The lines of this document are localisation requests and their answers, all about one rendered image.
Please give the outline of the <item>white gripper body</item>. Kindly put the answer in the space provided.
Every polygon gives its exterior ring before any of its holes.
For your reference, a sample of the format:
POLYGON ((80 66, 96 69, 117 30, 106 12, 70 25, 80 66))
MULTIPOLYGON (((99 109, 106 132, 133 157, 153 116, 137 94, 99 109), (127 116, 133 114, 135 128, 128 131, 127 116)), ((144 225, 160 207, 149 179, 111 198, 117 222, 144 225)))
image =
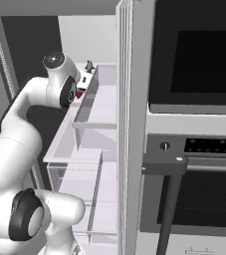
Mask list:
POLYGON ((84 77, 86 78, 86 80, 84 81, 84 83, 85 83, 86 81, 90 81, 90 80, 91 80, 91 78, 93 77, 93 75, 94 75, 94 73, 95 73, 95 70, 96 70, 96 69, 92 70, 90 73, 85 72, 84 77))

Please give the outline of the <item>dark grey stool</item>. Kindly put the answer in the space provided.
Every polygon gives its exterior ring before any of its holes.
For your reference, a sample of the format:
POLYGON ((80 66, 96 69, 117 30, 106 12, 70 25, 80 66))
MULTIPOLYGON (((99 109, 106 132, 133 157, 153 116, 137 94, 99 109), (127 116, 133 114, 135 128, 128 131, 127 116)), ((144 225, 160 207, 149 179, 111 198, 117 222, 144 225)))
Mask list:
POLYGON ((159 157, 148 154, 143 156, 142 172, 144 174, 169 177, 156 255, 166 255, 180 184, 187 170, 187 163, 185 156, 165 154, 159 157))

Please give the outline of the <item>white fridge door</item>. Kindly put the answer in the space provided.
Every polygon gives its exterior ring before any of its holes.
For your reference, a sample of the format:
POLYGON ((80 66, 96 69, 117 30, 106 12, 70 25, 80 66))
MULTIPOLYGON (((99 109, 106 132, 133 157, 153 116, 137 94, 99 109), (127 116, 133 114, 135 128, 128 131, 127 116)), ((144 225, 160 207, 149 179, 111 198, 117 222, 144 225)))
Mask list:
MULTIPOLYGON (((135 255, 155 0, 116 6, 116 235, 76 234, 86 255, 135 255)), ((74 122, 82 96, 65 118, 74 122)))

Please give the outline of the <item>clear fridge door shelf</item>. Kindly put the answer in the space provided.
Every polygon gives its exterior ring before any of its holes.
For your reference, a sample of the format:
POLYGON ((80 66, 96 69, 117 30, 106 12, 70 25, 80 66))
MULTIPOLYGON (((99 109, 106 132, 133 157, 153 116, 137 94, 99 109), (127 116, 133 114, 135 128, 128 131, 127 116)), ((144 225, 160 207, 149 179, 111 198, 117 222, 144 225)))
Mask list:
POLYGON ((86 204, 116 203, 115 149, 115 129, 74 128, 65 118, 44 157, 52 189, 86 204))
POLYGON ((98 202, 87 206, 83 219, 73 230, 76 234, 116 235, 116 204, 98 202))
POLYGON ((116 67, 97 65, 75 116, 74 128, 116 129, 116 67))

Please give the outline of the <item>grey fridge body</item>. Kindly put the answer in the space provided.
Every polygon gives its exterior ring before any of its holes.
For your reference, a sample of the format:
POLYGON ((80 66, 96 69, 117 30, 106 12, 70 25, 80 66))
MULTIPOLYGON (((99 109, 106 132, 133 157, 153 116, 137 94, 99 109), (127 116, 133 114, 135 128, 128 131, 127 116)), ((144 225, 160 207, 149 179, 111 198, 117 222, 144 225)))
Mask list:
POLYGON ((14 100, 28 79, 45 77, 44 57, 62 50, 59 17, 110 14, 115 0, 0 0, 0 72, 14 100))

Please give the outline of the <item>black microwave oven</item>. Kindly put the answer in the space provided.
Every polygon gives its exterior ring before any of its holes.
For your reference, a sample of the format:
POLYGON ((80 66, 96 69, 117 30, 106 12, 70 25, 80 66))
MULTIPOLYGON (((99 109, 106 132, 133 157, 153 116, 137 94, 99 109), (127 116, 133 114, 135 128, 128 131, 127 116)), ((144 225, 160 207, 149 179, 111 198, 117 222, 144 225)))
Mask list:
POLYGON ((226 0, 157 0, 149 110, 226 115, 226 0))

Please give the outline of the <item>steel oven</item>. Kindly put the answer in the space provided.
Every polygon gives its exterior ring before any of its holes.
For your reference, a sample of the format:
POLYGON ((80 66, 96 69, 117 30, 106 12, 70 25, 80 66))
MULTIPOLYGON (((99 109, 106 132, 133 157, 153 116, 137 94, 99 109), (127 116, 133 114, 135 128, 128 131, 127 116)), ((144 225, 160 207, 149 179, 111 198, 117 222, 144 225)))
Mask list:
MULTIPOLYGON (((226 115, 148 114, 144 154, 185 156, 192 165, 226 166, 226 115), (162 142, 170 143, 163 151, 162 142)), ((168 176, 143 173, 139 230, 159 239, 168 176)), ((182 176, 170 236, 181 255, 220 255, 209 238, 226 237, 226 172, 186 170, 182 176)), ((166 255, 177 255, 167 245, 166 255)))

